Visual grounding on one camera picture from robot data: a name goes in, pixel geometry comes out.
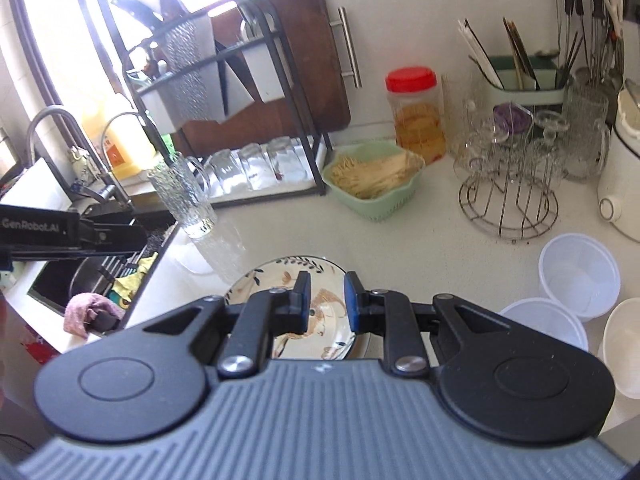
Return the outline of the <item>white bowl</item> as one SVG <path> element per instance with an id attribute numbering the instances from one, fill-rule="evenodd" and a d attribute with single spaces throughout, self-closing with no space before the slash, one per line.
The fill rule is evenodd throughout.
<path id="1" fill-rule="evenodd" d="M 549 298 L 521 299 L 503 308 L 500 314 L 566 344 L 589 351 L 588 336 L 582 322 L 566 307 Z"/>
<path id="2" fill-rule="evenodd" d="M 539 290 L 582 322 L 607 314 L 616 305 L 620 269 L 603 244 L 585 234 L 566 233 L 549 240 L 538 259 Z"/>
<path id="3" fill-rule="evenodd" d="M 599 356 L 610 370 L 616 389 L 626 398 L 639 399 L 639 298 L 618 304 L 606 321 Z"/>

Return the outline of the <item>chrome kitchen faucet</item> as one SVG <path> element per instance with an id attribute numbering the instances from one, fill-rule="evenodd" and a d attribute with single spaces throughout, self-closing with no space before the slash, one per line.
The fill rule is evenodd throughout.
<path id="1" fill-rule="evenodd" d="M 104 160 L 94 144 L 82 130 L 74 115 L 62 105 L 49 105 L 35 114 L 27 127 L 26 167 L 35 165 L 37 127 L 46 118 L 60 116 L 66 125 L 70 140 L 66 140 L 66 158 L 75 179 L 70 184 L 70 192 L 92 198 L 105 204 L 114 200 L 122 209 L 132 208 L 132 199 L 115 177 L 111 166 Z"/>

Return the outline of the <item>cream plate brown bird pattern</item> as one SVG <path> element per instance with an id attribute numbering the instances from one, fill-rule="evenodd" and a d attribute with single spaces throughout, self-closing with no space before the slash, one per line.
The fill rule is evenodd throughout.
<path id="1" fill-rule="evenodd" d="M 284 256 L 260 264 L 239 278 L 224 295 L 227 304 L 242 304 L 254 292 L 294 286 L 299 272 L 311 276 L 308 330 L 285 334 L 273 341 L 275 359 L 360 359 L 369 347 L 368 335 L 351 329 L 344 299 L 345 271 L 336 263 L 316 256 Z"/>

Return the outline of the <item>pink cloth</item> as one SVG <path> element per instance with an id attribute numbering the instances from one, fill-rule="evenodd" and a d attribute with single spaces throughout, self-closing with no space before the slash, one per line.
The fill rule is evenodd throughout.
<path id="1" fill-rule="evenodd" d="M 99 313 L 106 312 L 121 320 L 122 310 L 111 299 L 94 292 L 81 292 L 70 298 L 64 312 L 63 330 L 74 336 L 87 339 L 87 325 L 94 321 Z"/>

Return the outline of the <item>yellow detergent bottle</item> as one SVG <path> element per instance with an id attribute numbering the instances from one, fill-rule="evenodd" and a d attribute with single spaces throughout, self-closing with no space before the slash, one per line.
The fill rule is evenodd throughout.
<path id="1" fill-rule="evenodd" d="M 89 106 L 82 114 L 81 127 L 100 155 L 105 154 L 119 180 L 137 177 L 149 169 L 156 155 L 139 118 L 132 115 L 126 96 L 113 94 Z"/>

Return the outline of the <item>green basket of sticks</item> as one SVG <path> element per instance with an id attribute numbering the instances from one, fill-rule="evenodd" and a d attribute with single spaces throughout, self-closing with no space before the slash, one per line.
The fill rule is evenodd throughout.
<path id="1" fill-rule="evenodd" d="M 423 158 L 388 141 L 370 141 L 336 153 L 322 170 L 337 199 L 371 221 L 390 218 L 416 194 Z"/>

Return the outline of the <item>upturned clear glass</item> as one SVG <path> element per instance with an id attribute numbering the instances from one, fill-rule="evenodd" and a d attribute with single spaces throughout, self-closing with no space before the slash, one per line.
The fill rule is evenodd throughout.
<path id="1" fill-rule="evenodd" d="M 254 191 L 271 188 L 276 183 L 270 162 L 259 144 L 251 143 L 243 146 L 239 149 L 238 155 L 248 183 Z"/>
<path id="2" fill-rule="evenodd" d="M 245 174 L 228 148 L 210 155 L 205 162 L 205 171 L 211 198 L 230 195 L 246 188 Z"/>
<path id="3" fill-rule="evenodd" d="M 288 136 L 272 139 L 267 144 L 267 154 L 272 170 L 279 181 L 300 182 L 306 178 L 306 170 Z"/>

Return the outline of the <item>red lid plastic jar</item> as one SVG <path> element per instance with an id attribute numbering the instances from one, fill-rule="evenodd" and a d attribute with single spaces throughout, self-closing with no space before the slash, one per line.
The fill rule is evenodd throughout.
<path id="1" fill-rule="evenodd" d="M 420 155 L 429 165 L 447 151 L 440 89 L 434 70 L 410 66 L 392 70 L 385 77 L 387 99 L 393 114 L 396 143 Z"/>

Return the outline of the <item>black dish rack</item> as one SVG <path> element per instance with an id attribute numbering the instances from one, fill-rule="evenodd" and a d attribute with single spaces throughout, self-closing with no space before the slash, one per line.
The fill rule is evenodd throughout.
<path id="1" fill-rule="evenodd" d="M 349 112 L 324 0 L 221 0 L 172 20 L 148 13 L 144 24 L 149 37 L 119 54 L 153 144 L 168 134 L 184 156 L 209 158 L 288 136 L 306 179 L 229 202 L 326 192 L 329 133 Z"/>

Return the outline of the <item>white electric kettle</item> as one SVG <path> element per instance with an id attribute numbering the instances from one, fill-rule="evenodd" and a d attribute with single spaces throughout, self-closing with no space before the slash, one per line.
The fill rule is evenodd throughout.
<path id="1" fill-rule="evenodd" d="M 610 148 L 598 185 L 601 218 L 639 240 L 639 87 L 630 80 L 617 96 Z"/>

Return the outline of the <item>tall textured glass mug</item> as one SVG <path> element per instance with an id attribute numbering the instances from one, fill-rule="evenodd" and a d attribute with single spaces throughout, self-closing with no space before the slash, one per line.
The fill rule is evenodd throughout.
<path id="1" fill-rule="evenodd" d="M 608 157 L 611 131 L 606 124 L 608 97 L 574 79 L 567 87 L 563 115 L 566 133 L 565 177 L 575 182 L 599 177 Z"/>

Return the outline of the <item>green utensil holder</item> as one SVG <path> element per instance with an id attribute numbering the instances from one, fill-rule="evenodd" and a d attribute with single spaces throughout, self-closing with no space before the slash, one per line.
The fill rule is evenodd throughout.
<path id="1" fill-rule="evenodd" d="M 458 21 L 458 32 L 470 51 L 471 99 L 482 112 L 503 103 L 514 103 L 532 113 L 560 112 L 568 76 L 551 58 L 530 56 L 518 28 L 503 20 L 510 53 L 489 55 L 467 21 Z"/>

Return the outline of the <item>hanging utensil rack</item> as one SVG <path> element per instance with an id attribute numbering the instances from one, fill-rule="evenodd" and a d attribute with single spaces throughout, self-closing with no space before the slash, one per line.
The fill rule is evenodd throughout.
<path id="1" fill-rule="evenodd" d="M 564 42 L 555 85 L 563 88 L 584 61 L 590 86 L 619 89 L 625 73 L 624 0 L 562 0 L 559 40 Z"/>

